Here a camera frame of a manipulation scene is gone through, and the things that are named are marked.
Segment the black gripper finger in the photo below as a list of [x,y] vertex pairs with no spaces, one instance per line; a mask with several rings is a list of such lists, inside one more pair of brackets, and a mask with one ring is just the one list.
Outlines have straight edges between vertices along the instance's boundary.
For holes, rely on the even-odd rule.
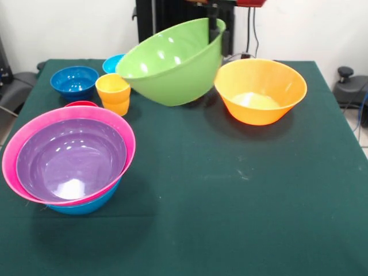
[[213,41],[219,35],[220,31],[217,26],[219,5],[210,4],[208,7],[208,29],[209,29],[209,41]]
[[225,30],[222,35],[221,51],[223,56],[232,55],[232,36],[229,30]]

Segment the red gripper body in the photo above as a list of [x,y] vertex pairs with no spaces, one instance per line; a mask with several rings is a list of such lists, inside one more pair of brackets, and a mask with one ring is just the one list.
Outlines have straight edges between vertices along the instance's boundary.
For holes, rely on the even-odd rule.
[[200,4],[210,4],[210,3],[221,3],[239,6],[239,7],[262,7],[266,0],[189,0],[189,2],[195,2]]

